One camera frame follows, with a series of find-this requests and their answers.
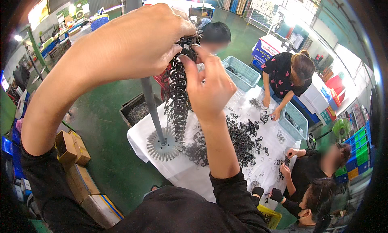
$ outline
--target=window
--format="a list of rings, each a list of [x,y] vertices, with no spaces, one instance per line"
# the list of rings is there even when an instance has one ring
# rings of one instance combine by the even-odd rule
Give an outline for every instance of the window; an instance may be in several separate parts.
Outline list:
[[[49,8],[47,0],[41,0],[32,10],[28,13],[28,22],[31,24],[31,29],[35,28],[48,17]]]

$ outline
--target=black glove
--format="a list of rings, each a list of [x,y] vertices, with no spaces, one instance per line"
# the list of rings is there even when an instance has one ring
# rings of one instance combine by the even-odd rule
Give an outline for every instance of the black glove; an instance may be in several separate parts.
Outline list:
[[[263,193],[264,193],[264,188],[262,188],[262,187],[255,187],[252,190],[252,195],[257,194],[260,196],[260,198],[263,196]]]
[[[283,200],[282,191],[277,188],[272,189],[272,194],[270,199],[275,200],[276,202],[281,202]]]

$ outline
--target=dark hair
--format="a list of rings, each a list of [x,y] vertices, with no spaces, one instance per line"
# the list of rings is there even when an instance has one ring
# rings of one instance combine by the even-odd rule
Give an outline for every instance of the dark hair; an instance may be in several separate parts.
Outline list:
[[[341,156],[338,158],[337,161],[337,167],[343,167],[346,165],[350,158],[350,153],[351,153],[351,147],[349,144],[346,143],[336,143],[337,148],[339,149],[339,152],[341,153]]]
[[[324,232],[330,224],[330,210],[336,183],[333,178],[315,179],[308,187],[306,209],[310,209],[312,220],[316,222],[314,233]]]
[[[202,30],[201,41],[203,42],[230,43],[232,40],[229,27],[220,21],[208,23]]]
[[[291,73],[291,78],[297,86],[301,86],[306,80],[311,79],[315,71],[315,64],[306,50],[291,57],[291,66],[295,71],[294,74]]]

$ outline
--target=green fan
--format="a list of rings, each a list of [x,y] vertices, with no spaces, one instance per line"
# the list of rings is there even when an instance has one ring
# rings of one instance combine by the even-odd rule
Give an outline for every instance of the green fan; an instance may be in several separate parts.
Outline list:
[[[345,139],[349,133],[352,130],[352,124],[350,123],[350,120],[347,118],[341,118],[338,119],[333,128],[327,131],[326,133],[322,134],[318,138],[314,138],[313,133],[308,134],[307,138],[307,147],[309,149],[316,149],[317,148],[317,140],[324,137],[325,135],[329,134],[333,131],[334,135],[339,139]]]

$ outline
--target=man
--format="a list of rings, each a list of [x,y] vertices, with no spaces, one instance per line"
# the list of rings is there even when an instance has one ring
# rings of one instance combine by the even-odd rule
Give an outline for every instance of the man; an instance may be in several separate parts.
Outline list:
[[[195,33],[195,27],[182,16],[158,4],[114,19],[76,42],[36,91],[23,122],[22,166],[42,218],[53,232],[105,230],[76,203],[56,159],[53,144],[61,119],[79,96],[99,85],[160,74],[182,50],[174,42]],[[133,212],[107,232],[269,232],[246,191],[223,112],[237,88],[218,57],[200,46],[193,48],[205,64],[203,72],[198,73],[188,57],[180,59],[187,74],[191,106],[205,136],[217,204],[191,190],[163,187],[145,196]],[[107,54],[104,59],[99,58],[102,50]],[[94,60],[80,67],[81,75],[67,65],[83,63],[77,55],[80,53]]]

